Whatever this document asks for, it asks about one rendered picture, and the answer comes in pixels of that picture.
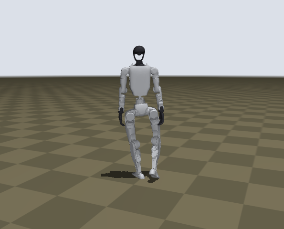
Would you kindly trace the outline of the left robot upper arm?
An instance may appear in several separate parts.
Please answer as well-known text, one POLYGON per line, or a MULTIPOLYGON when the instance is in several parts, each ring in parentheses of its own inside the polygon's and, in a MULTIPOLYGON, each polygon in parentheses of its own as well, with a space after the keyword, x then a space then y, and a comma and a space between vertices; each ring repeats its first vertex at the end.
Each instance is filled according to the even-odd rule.
POLYGON ((125 67, 125 68, 122 68, 122 70, 121 70, 120 84, 121 84, 121 93, 122 94, 127 93, 127 87, 126 87, 127 77, 126 77, 126 75, 129 74, 129 68, 130 67, 125 67))

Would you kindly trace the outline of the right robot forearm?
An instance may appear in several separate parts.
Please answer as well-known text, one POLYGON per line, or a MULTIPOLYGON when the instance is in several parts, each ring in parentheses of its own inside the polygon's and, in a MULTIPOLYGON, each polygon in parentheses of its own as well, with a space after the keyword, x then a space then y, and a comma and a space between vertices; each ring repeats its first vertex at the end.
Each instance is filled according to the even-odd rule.
MULTIPOLYGON (((159 86, 159 91, 160 91, 160 93, 155 95, 156 99, 157 99, 158 110, 160 110, 160 107, 163 106, 162 91, 161 91, 160 86, 159 86)), ((164 106, 163 106, 163 109, 164 109, 164 106)))

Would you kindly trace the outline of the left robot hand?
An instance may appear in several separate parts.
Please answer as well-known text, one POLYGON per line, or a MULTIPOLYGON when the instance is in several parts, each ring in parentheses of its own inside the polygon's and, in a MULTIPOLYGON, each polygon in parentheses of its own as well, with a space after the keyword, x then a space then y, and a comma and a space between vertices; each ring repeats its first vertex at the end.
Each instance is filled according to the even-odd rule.
POLYGON ((120 124, 121 124, 122 126, 125 126, 125 125, 122 123, 122 114, 124 113, 122 107, 120 108, 120 111, 118 111, 118 113, 119 113, 120 124))

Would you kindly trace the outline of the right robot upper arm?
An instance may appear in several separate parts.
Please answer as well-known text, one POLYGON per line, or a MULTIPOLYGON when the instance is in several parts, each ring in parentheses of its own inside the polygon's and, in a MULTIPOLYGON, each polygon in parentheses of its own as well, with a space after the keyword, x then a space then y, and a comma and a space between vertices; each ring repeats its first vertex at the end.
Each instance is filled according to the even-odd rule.
POLYGON ((151 69, 151 74, 152 76, 152 80, 153 80, 153 92, 154 93, 159 93, 159 75, 158 75, 158 69, 156 67, 150 67, 151 69))

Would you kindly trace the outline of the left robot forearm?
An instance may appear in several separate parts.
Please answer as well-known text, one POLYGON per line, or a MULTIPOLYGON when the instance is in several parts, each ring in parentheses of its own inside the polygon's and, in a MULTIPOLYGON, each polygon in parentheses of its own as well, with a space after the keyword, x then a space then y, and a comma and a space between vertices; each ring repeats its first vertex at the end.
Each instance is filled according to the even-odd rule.
POLYGON ((125 97, 126 97, 126 95, 121 94, 121 87, 119 87, 119 104, 118 104, 119 105, 119 108, 118 108, 119 111, 120 111, 121 107, 123 108, 123 111, 124 111, 125 97))

